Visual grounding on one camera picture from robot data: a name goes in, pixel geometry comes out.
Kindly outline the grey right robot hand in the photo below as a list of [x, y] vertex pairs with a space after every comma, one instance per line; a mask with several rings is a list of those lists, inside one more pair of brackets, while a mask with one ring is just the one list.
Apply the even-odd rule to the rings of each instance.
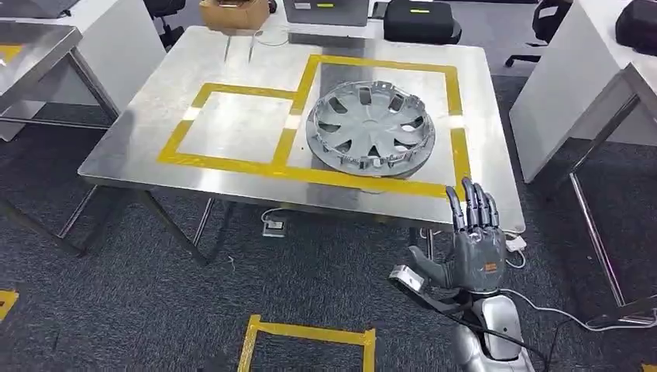
[[473, 293], [495, 292], [505, 271], [506, 236], [494, 197], [468, 177], [461, 180], [466, 208], [455, 188], [445, 192], [452, 209], [452, 259], [436, 263], [416, 246], [409, 250], [414, 269], [441, 288], [460, 288]]

